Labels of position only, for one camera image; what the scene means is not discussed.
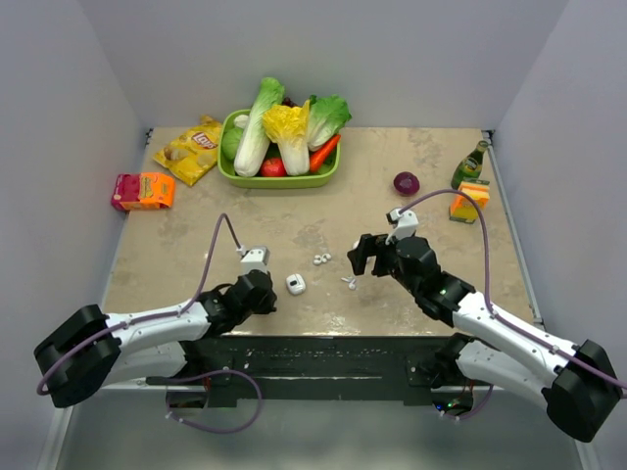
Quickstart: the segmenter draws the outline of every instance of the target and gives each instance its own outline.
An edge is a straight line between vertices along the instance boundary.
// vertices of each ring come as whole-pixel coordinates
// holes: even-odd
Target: white wall
[[[571,0],[496,133],[548,327],[604,345],[627,378],[627,4]],[[595,445],[625,468],[627,405]]]
[[[100,300],[141,129],[74,0],[4,1],[0,63],[0,468],[29,469],[53,410],[32,351]]]
[[[151,125],[225,118],[260,78],[352,125],[494,128],[566,0],[80,0]]]

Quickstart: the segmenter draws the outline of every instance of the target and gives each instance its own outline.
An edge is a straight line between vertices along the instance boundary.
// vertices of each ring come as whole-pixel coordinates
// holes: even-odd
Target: lay's logo
[[[215,143],[213,143],[205,132],[196,132],[192,135],[192,140],[200,145],[202,148],[211,150],[217,147]]]

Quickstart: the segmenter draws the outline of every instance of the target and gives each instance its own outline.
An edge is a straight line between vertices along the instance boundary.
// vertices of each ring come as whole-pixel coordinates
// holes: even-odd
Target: orange juice box
[[[488,181],[462,181],[459,190],[470,196],[483,211],[490,202]],[[464,197],[456,196],[449,207],[449,219],[457,222],[474,223],[479,214],[474,206]]]
[[[174,178],[163,173],[119,174],[111,205],[118,211],[171,208]]]

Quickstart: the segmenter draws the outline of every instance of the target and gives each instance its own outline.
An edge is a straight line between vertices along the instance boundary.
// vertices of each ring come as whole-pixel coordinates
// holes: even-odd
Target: green bottle
[[[488,150],[489,145],[485,140],[480,140],[477,148],[461,161],[455,173],[453,173],[453,179],[451,179],[451,187],[453,189],[458,189],[465,178],[479,177],[483,168],[483,154]]]

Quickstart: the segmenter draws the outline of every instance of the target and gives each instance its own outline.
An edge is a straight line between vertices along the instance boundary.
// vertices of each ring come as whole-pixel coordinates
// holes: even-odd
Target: carrot
[[[340,141],[340,134],[335,134],[329,140],[324,142],[324,145],[317,149],[310,156],[310,171],[315,173],[320,169],[326,158],[333,152],[333,149],[337,147],[337,143]]]

